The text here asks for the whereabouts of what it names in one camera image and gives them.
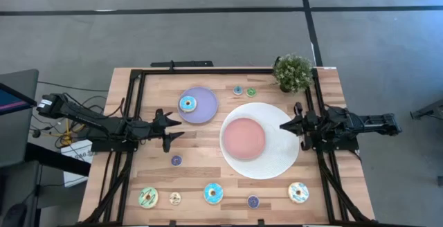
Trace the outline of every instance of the green plant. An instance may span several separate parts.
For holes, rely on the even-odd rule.
[[[312,83],[311,61],[305,57],[294,54],[279,57],[273,69],[273,76],[283,91],[297,93]]]

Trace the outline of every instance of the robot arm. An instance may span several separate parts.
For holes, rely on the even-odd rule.
[[[66,94],[52,93],[43,96],[37,110],[39,115],[47,118],[65,117],[92,128],[93,131],[88,139],[93,142],[91,148],[93,152],[109,152],[116,147],[125,146],[126,142],[134,144],[140,140],[152,138],[162,138],[163,151],[169,152],[171,142],[184,134],[183,132],[165,133],[166,127],[180,125],[181,122],[169,119],[168,116],[171,113],[163,114],[162,109],[157,109],[152,122],[109,117],[70,102]]]
[[[324,150],[349,147],[349,140],[355,139],[357,134],[376,132],[383,135],[395,136],[401,132],[393,113],[378,116],[358,116],[340,107],[328,107],[323,117],[313,111],[302,116],[302,107],[299,102],[294,107],[296,117],[280,125],[281,129],[290,131],[297,136],[304,135],[303,150],[315,145],[323,145]]]

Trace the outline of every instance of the purple plate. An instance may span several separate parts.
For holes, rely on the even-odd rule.
[[[217,112],[219,102],[215,94],[208,88],[194,87],[183,92],[180,96],[192,96],[197,101],[197,107],[194,111],[185,113],[180,109],[180,100],[178,101],[179,114],[189,123],[199,124],[212,119]]]

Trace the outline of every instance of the wooden table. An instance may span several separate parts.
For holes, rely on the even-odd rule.
[[[121,98],[126,96],[130,71],[130,68],[114,70],[106,114],[113,112]],[[318,68],[318,74],[325,103],[345,107],[337,70]],[[304,93],[283,93],[274,83],[275,79],[271,75],[148,75],[141,109],[144,120],[151,121],[155,110],[163,108],[164,112],[174,112],[171,119],[182,121],[177,113],[177,102],[186,89],[195,86],[211,88],[219,100],[219,108],[215,117],[204,125],[191,125],[182,121],[182,125],[168,128],[168,131],[186,133],[172,143],[167,154],[163,153],[161,140],[147,141],[145,145],[139,146],[132,163],[123,223],[169,224],[172,219],[177,220],[177,224],[256,224],[260,218],[267,224],[328,223],[317,158],[312,150],[300,151],[296,162],[285,173],[267,180],[249,179],[238,174],[224,160],[220,151],[219,130],[223,120],[242,104],[266,102],[292,118],[295,102],[301,102],[303,108],[307,109]],[[235,96],[232,92],[235,85],[254,87],[257,95],[254,98],[245,94]],[[315,88],[312,87],[311,91],[316,111],[319,112]],[[172,167],[170,164],[176,154],[183,157],[180,167]],[[373,218],[360,161],[346,151],[336,152],[336,155],[343,189],[363,214]],[[88,217],[98,205],[107,157],[108,153],[99,153],[93,158],[79,221]],[[112,157],[105,191],[109,185],[113,160]],[[287,196],[287,187],[296,181],[305,183],[309,188],[310,197],[303,204],[294,204]],[[203,198],[203,188],[211,182],[220,184],[224,189],[223,200],[215,206],[207,204]],[[159,202],[150,210],[141,208],[137,200],[140,191],[147,186],[159,191]],[[337,198],[335,192],[331,191],[335,215],[340,219]],[[171,192],[181,193],[182,201],[178,206],[170,204],[168,197]],[[260,198],[257,210],[251,210],[246,204],[246,198],[251,194]],[[117,192],[111,220],[116,219],[119,199],[120,192]]]

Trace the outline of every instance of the green frosted donut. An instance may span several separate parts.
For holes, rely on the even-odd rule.
[[[141,207],[150,209],[157,204],[159,200],[159,194],[155,188],[148,187],[140,192],[140,196],[138,196],[138,204]]]
[[[254,88],[249,88],[246,90],[246,95],[249,97],[254,97],[257,94],[257,91]]]

